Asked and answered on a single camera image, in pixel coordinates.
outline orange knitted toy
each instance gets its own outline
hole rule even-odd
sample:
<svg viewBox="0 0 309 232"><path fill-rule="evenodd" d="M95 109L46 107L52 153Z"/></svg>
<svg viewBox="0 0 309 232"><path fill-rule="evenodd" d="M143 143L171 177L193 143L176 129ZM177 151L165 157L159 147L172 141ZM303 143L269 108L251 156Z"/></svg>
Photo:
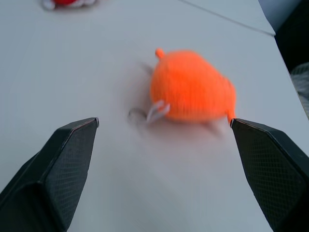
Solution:
<svg viewBox="0 0 309 232"><path fill-rule="evenodd" d="M153 103L169 105L167 118L184 122L207 122L235 118L236 92L231 82L193 51L166 55L161 49L151 81Z"/></svg>

